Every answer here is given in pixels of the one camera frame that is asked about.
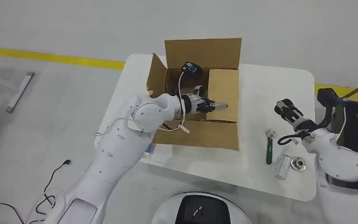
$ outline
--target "metal bearing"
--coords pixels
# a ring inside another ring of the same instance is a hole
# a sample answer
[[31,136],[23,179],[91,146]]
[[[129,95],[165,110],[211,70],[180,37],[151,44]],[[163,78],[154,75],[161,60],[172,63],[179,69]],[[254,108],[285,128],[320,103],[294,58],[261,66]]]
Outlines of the metal bearing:
[[303,171],[306,169],[306,162],[301,157],[293,157],[291,167],[296,171]]

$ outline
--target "wrench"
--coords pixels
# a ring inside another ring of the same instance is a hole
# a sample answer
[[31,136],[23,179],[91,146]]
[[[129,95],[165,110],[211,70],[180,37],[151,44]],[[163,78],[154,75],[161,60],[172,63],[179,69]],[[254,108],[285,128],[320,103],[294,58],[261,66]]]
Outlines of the wrench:
[[267,134],[267,152],[266,152],[266,163],[272,163],[272,140],[276,137],[276,131],[272,128],[266,131]]

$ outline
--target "white cable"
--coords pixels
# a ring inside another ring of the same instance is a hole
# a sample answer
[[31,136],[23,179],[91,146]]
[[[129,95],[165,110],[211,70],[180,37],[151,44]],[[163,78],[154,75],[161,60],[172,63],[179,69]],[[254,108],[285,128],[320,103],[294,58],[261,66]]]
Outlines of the white cable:
[[343,107],[343,124],[342,124],[341,131],[340,131],[340,133],[339,133],[338,136],[337,136],[336,143],[338,142],[338,139],[340,138],[341,134],[343,133],[343,129],[344,129],[345,126],[346,126],[346,122],[347,122],[347,113],[346,113],[346,107],[344,106],[344,107]]
[[169,130],[169,129],[164,129],[164,128],[159,127],[159,130],[165,130],[166,132],[174,132],[174,131],[176,131],[176,130],[178,130],[178,129],[181,128],[181,129],[182,129],[184,132],[186,132],[186,133],[189,133],[189,132],[190,132],[187,128],[185,128],[185,127],[183,126],[184,121],[185,121],[185,113],[186,113],[186,111],[185,111],[185,104],[184,104],[183,100],[181,99],[181,91],[180,91],[180,81],[181,81],[181,78],[182,78],[183,74],[184,74],[184,72],[181,73],[180,78],[179,78],[179,81],[178,81],[179,100],[180,100],[181,108],[182,108],[182,110],[183,110],[183,120],[182,120],[182,121],[180,122],[180,124],[179,124],[176,128],[174,128],[174,129]]

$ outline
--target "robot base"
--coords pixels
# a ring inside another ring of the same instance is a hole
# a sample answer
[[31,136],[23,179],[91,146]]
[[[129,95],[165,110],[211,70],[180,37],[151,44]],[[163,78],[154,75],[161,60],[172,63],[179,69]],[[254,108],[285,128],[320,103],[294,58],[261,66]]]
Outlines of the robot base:
[[188,192],[175,195],[158,208],[152,224],[252,224],[234,203],[218,195]]

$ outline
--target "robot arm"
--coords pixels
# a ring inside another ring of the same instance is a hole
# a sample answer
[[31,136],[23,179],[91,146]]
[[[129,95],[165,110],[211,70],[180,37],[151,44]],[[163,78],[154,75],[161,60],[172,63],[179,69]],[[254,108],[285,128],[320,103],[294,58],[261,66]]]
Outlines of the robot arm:
[[333,103],[328,102],[337,101],[339,98],[334,92],[328,94],[328,99],[320,99],[322,95],[327,95],[327,92],[319,93],[318,100],[328,109],[326,109],[325,119],[320,124],[305,119],[302,112],[289,99],[277,102],[276,113],[281,115],[296,131],[295,135],[280,139],[279,144],[289,143],[290,140],[282,142],[285,138],[299,137],[309,153],[318,155],[318,163],[326,174],[338,180],[356,182],[358,181],[358,153],[339,146],[337,144],[339,134],[334,134],[326,128],[331,120],[333,106]]
[[101,134],[97,155],[78,183],[56,201],[45,223],[102,223],[109,196],[118,181],[142,157],[159,126],[186,114],[226,109],[203,97],[204,88],[181,97],[135,95],[127,99]]

